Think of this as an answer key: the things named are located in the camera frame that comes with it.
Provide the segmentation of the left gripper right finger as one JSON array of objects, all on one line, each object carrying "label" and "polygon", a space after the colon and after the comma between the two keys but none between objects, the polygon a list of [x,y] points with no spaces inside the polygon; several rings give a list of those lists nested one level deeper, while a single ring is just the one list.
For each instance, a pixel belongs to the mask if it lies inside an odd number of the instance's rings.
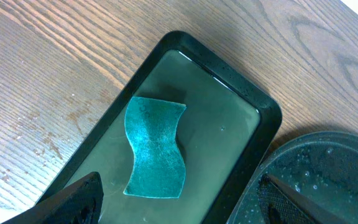
[{"label": "left gripper right finger", "polygon": [[268,224],[346,224],[273,175],[264,174],[257,187],[259,207]]}]

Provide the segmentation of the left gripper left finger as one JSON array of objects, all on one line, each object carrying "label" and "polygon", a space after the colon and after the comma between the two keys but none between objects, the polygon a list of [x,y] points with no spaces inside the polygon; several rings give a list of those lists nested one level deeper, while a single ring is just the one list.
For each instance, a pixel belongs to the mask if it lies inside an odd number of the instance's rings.
[{"label": "left gripper left finger", "polygon": [[103,196],[100,174],[91,172],[3,224],[98,224]]}]

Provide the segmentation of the green yellow sponge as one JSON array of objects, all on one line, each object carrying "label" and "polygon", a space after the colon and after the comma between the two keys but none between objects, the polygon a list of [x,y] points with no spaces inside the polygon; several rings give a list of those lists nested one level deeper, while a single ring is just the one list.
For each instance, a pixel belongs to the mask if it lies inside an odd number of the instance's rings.
[{"label": "green yellow sponge", "polygon": [[127,105],[124,129],[134,164],[124,194],[143,198],[178,198],[186,179],[177,146],[177,127],[186,106],[134,96]]}]

